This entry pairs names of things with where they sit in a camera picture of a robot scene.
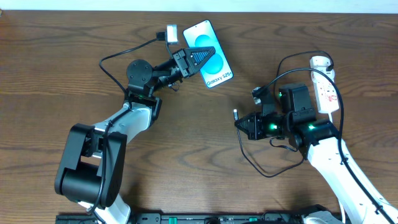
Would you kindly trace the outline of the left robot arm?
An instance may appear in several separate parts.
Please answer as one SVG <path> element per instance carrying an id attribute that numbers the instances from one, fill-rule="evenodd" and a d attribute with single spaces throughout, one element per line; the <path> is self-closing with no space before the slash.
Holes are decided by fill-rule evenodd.
<path id="1" fill-rule="evenodd" d="M 55 177 L 56 193 L 84 207 L 93 221 L 127 223 L 131 208 L 119 194 L 127 144 L 157 120 L 162 100 L 154 92 L 195 75 L 215 53 L 214 47 L 192 47 L 155 67 L 132 61 L 122 108 L 102 122 L 72 126 Z"/>

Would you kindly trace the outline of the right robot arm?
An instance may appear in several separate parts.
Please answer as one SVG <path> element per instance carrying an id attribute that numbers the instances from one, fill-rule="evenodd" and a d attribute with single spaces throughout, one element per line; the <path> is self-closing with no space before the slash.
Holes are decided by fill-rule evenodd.
<path id="1" fill-rule="evenodd" d="M 397 209 L 373 186 L 352 158 L 340 132 L 328 119 L 316 119 L 303 83 L 279 88 L 282 114 L 268 93 L 258 96 L 262 110 L 236 118 L 250 140 L 285 139 L 322 175 L 351 223 L 397 223 Z"/>

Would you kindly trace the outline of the blue Galaxy smartphone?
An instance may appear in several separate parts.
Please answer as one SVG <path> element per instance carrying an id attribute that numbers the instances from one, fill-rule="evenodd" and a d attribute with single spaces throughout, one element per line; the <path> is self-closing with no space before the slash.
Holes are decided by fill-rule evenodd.
<path id="1" fill-rule="evenodd" d="M 183 31 L 190 48 L 201 48 L 193 53 L 195 63 L 201 64 L 200 73 L 208 88 L 213 88 L 233 78 L 233 71 L 226 59 L 212 23 L 204 20 Z"/>

